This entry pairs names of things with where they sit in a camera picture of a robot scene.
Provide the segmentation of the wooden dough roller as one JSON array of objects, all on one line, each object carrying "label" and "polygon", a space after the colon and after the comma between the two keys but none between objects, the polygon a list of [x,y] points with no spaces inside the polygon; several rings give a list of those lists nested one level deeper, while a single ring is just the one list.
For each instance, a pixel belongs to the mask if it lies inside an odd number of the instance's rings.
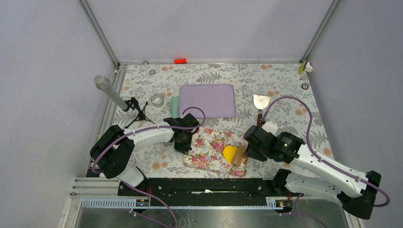
[{"label": "wooden dough roller", "polygon": [[232,158],[232,160],[231,160],[231,164],[232,165],[234,165],[234,166],[240,166],[240,164],[244,161],[244,160],[246,160],[246,159],[248,159],[248,156],[246,155],[246,146],[244,146],[244,145],[240,145],[238,148],[237,148],[237,150],[236,150],[236,152],[235,152],[235,154],[234,154],[234,156],[233,156],[233,158]]}]

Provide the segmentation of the floral rectangular tray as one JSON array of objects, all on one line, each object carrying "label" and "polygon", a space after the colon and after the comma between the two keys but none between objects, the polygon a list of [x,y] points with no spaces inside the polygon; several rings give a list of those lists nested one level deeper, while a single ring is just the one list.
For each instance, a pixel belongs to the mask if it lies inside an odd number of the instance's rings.
[{"label": "floral rectangular tray", "polygon": [[200,128],[192,139],[192,150],[184,156],[183,164],[188,168],[244,177],[247,173],[248,159],[240,166],[228,163],[222,155],[223,149],[228,145],[246,146],[247,142],[238,133]]}]

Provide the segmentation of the yellow dough piece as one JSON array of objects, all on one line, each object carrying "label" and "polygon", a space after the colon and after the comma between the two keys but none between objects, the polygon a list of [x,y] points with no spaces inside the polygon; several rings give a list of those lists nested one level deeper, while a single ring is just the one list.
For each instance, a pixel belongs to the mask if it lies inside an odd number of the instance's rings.
[{"label": "yellow dough piece", "polygon": [[238,151],[238,147],[228,145],[223,149],[222,155],[228,163],[232,163],[237,151]]}]

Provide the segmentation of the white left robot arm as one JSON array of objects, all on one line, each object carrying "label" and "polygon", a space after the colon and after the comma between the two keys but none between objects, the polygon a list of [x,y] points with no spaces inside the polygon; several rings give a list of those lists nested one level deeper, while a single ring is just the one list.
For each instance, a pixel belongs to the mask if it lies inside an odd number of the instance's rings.
[{"label": "white left robot arm", "polygon": [[173,143],[177,152],[191,150],[192,136],[202,125],[192,114],[182,118],[165,118],[157,124],[138,129],[122,129],[110,126],[90,150],[94,163],[93,173],[101,173],[107,179],[117,178],[129,185],[135,195],[147,191],[145,175],[131,165],[132,154],[139,149],[157,143]]}]

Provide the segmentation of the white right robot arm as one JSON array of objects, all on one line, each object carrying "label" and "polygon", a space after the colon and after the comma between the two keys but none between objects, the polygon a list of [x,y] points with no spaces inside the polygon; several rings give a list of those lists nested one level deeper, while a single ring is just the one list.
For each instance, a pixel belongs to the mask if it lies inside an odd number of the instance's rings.
[{"label": "white right robot arm", "polygon": [[356,171],[318,153],[297,136],[282,132],[278,136],[260,126],[251,126],[243,138],[245,154],[255,160],[274,160],[305,169],[310,178],[287,169],[279,169],[272,180],[273,191],[280,196],[302,193],[331,201],[360,219],[370,219],[375,207],[381,175],[375,171]]}]

